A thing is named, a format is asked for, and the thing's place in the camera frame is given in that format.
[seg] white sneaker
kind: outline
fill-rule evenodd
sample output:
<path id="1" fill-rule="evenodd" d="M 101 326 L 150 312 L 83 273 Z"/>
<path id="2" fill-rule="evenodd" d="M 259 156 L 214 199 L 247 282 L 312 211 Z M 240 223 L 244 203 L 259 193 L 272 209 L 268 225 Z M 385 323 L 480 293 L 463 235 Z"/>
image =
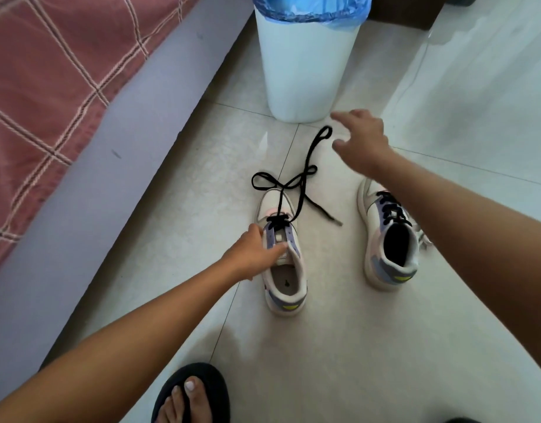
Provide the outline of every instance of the white sneaker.
<path id="1" fill-rule="evenodd" d="M 284 193 L 279 214 L 280 194 L 278 188 L 272 188 L 264 194 L 255 222 L 264 229 L 262 245 L 267 249 L 274 244 L 288 242 L 287 251 L 273 267 L 262 273 L 262 280 L 270 310 L 277 315 L 294 316 L 305 304 L 308 281 L 296 233 L 296 221 L 288 221 L 294 217 L 292 203 Z"/>
<path id="2" fill-rule="evenodd" d="M 369 178 L 358 188 L 357 206 L 368 231 L 366 279 L 384 291 L 398 289 L 419 267 L 419 242 L 409 215 L 389 191 Z"/>

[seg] pink bedspread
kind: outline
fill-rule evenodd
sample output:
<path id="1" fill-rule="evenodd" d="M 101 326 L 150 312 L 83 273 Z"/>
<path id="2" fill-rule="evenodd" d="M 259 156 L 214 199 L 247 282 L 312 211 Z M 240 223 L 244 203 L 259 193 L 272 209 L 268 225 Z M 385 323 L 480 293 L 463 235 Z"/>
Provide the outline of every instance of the pink bedspread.
<path id="1" fill-rule="evenodd" d="M 0 0 L 0 263 L 196 1 Z"/>

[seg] person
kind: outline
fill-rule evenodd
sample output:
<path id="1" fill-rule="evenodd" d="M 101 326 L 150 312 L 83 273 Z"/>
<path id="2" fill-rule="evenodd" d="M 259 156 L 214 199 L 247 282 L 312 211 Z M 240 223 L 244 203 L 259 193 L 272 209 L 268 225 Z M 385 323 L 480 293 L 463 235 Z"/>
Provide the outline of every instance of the person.
<path id="1" fill-rule="evenodd" d="M 348 141 L 333 142 L 341 159 L 402 203 L 541 367 L 541 222 L 395 153 L 382 120 L 367 110 L 331 117 L 350 131 Z M 2 400 L 0 422 L 119 421 L 225 291 L 272 266 L 285 249 L 284 244 L 263 249 L 260 227 L 250 225 L 219 261 L 91 335 Z M 152 420 L 228 421 L 229 416 L 212 413 L 214 377 L 218 374 L 203 378 L 188 372 L 172 384 L 169 379 Z M 208 389 L 206 381 L 213 386 Z M 228 404 L 216 405 L 229 410 Z"/>

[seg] person's right arm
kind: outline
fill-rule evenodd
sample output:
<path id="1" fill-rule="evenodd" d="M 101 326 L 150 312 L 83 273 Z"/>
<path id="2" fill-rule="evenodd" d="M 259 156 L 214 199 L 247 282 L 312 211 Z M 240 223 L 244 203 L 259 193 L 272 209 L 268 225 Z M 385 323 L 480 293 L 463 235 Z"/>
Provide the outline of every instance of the person's right arm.
<path id="1" fill-rule="evenodd" d="M 333 113 L 351 133 L 333 148 L 385 186 L 446 261 L 541 367 L 541 222 L 441 178 L 395 153 L 381 119 Z"/>

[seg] tile floor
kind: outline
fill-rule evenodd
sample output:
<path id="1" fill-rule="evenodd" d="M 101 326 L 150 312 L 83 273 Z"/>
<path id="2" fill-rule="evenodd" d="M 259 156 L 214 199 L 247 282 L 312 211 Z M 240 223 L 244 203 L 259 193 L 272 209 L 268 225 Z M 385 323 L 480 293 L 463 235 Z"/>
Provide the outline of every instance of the tile floor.
<path id="1" fill-rule="evenodd" d="M 429 33 L 366 22 L 336 107 L 370 108 L 408 158 L 541 220 L 541 0 L 445 6 Z M 294 176 L 323 123 L 270 116 L 250 21 L 50 356 L 217 259 L 252 220 L 251 175 Z M 164 380 L 196 360 L 223 372 L 235 422 L 541 421 L 540 369 L 436 249 L 399 293 L 366 285 L 360 177 L 330 142 L 312 162 L 308 195 L 345 225 L 302 212 L 304 311 L 276 318 L 260 279 L 241 282 L 124 422 L 148 421 Z"/>

